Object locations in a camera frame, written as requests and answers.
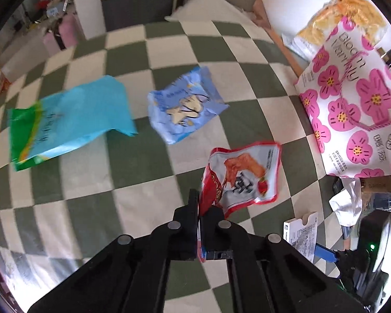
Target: red and white snack wrapper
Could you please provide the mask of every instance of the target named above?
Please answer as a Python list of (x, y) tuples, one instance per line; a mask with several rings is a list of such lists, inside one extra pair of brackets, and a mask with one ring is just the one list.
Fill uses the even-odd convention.
[(275, 201), (280, 152), (278, 143), (265, 141), (232, 150), (214, 148), (203, 174), (199, 215), (212, 205), (228, 217), (242, 207)]

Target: pink flower print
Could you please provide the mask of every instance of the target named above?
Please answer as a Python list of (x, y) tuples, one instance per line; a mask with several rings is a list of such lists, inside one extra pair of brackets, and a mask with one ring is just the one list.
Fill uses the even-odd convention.
[(320, 108), (317, 104), (317, 91), (308, 89), (299, 95), (301, 102), (307, 112), (308, 116), (317, 118), (320, 114)]
[(332, 32), (331, 32), (330, 35), (328, 36), (327, 40), (329, 40), (333, 35), (336, 35), (338, 31), (339, 31), (339, 27), (336, 26), (336, 27), (334, 28), (334, 30), (332, 30)]
[(362, 110), (372, 117), (375, 123), (389, 118), (391, 90), (385, 85), (382, 72), (379, 69), (371, 70), (369, 80), (359, 79), (356, 83), (356, 90), (361, 97)]
[(326, 70), (320, 73), (317, 84), (321, 87), (320, 97), (322, 99), (327, 99), (330, 95), (339, 95), (339, 69), (334, 65), (328, 66)]
[(328, 51), (324, 49), (324, 46), (321, 46), (316, 56), (312, 62), (314, 62), (313, 72), (317, 73), (325, 64), (328, 63)]
[(355, 175), (355, 178), (374, 178), (376, 176), (384, 176), (384, 171), (380, 168), (364, 168), (361, 173)]
[(346, 16), (343, 16), (342, 18), (343, 28), (350, 32), (355, 28), (355, 23), (352, 20), (349, 20)]
[(372, 147), (368, 144), (368, 134), (358, 130), (353, 134), (346, 146), (346, 155), (354, 164), (367, 165), (372, 156)]
[(391, 72), (389, 71), (389, 68), (387, 65), (385, 65), (385, 74), (387, 75), (387, 77), (391, 80)]
[(373, 45), (368, 41), (368, 39), (365, 36), (361, 36), (362, 46), (364, 46), (364, 49), (366, 50), (372, 50), (374, 49)]
[(329, 102), (328, 123), (334, 130), (338, 132), (351, 130), (355, 128), (355, 122), (358, 122), (360, 119), (361, 111), (357, 105), (353, 103), (348, 104), (343, 98)]
[(314, 118), (311, 122), (311, 126), (314, 130), (314, 135), (319, 146), (320, 153), (324, 153), (324, 143), (327, 143), (332, 138), (330, 130), (321, 123), (317, 118)]

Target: table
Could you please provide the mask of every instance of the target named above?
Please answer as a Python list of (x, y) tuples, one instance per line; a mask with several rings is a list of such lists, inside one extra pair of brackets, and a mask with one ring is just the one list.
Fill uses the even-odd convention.
[[(196, 65), (208, 66), (230, 105), (168, 146), (151, 128), (146, 97)], [(112, 75), (125, 85), (138, 135), (114, 130), (90, 144), (15, 172), (9, 165), (9, 108)], [(249, 233), (282, 234), (285, 220), (318, 212), (317, 242), (343, 248), (328, 203), (313, 130), (296, 94), (287, 58), (255, 25), (162, 22), (104, 34), (56, 54), (0, 96), (0, 270), (27, 309), (120, 234), (149, 234), (172, 219), (200, 186), (213, 147), (257, 140), (282, 144), (278, 199), (230, 217)], [(334, 264), (315, 260), (326, 274)], [(172, 262), (165, 312), (231, 312), (225, 261)]]

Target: metal screw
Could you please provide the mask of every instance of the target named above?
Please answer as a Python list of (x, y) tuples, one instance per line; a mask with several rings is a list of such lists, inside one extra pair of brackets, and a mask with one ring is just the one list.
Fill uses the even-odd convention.
[(130, 244), (131, 241), (132, 241), (132, 238), (126, 234), (120, 235), (118, 237), (118, 244)]
[(178, 221), (170, 221), (168, 223), (168, 228), (170, 230), (177, 230), (180, 227), (181, 227), (181, 224)]
[(272, 233), (268, 235), (268, 240), (273, 244), (278, 244), (281, 241), (281, 237), (276, 233)]
[(222, 221), (219, 222), (219, 227), (223, 228), (225, 230), (230, 228), (231, 225), (232, 224), (230, 223), (230, 221), (227, 221), (227, 220), (222, 220)]

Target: brown cardboard box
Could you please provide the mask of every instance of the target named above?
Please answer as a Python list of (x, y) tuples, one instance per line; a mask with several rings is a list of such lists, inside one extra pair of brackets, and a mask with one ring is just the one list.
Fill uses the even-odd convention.
[(391, 193), (391, 175), (361, 178), (363, 193)]

